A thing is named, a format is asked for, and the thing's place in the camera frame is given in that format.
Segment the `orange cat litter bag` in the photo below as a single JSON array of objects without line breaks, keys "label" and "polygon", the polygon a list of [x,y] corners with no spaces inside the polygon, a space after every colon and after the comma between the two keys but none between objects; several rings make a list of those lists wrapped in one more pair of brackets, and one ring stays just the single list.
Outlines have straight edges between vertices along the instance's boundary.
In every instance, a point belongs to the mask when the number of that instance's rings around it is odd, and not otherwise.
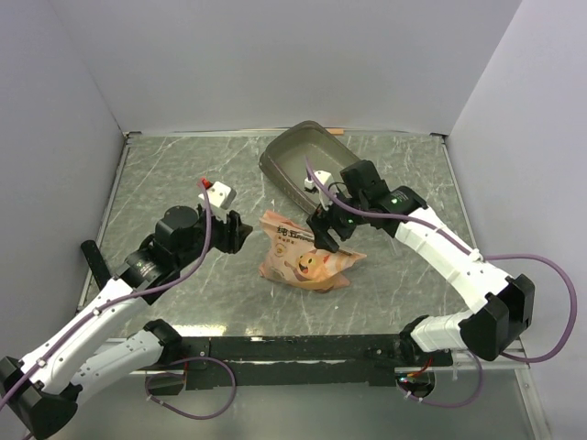
[{"label": "orange cat litter bag", "polygon": [[260,226],[271,240],[260,264],[262,278],[314,292],[330,292],[350,285],[343,274],[362,253],[341,248],[332,253],[314,245],[314,235],[290,219],[271,210],[260,218]]}]

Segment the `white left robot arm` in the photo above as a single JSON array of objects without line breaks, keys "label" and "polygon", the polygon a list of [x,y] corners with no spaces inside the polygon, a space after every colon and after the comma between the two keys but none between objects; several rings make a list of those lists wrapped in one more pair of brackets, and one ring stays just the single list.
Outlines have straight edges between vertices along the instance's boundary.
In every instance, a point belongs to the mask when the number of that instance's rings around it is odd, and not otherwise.
[{"label": "white left robot arm", "polygon": [[176,365],[183,339],[162,319],[146,323],[117,346],[100,348],[116,327],[183,281],[183,269],[198,268],[212,248],[239,252],[252,230],[235,211],[215,215],[203,206],[170,208],[60,332],[22,358],[2,358],[2,406],[30,436],[48,439],[102,388],[137,369]]}]

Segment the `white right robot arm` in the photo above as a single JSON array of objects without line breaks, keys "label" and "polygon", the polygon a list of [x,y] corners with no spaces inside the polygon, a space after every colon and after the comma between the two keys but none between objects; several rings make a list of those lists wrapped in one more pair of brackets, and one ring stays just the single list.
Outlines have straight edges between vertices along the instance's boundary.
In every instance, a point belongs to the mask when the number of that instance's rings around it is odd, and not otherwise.
[{"label": "white right robot arm", "polygon": [[329,172],[306,171],[305,191],[319,197],[306,220],[316,248],[336,253],[358,226],[369,225],[412,249],[467,306],[462,313],[425,315],[409,324],[400,344],[404,361],[420,365],[432,352],[461,349],[493,361],[529,327],[535,285],[526,275],[512,277],[495,267],[413,189],[390,189],[372,161],[361,159],[340,176],[342,192]]}]

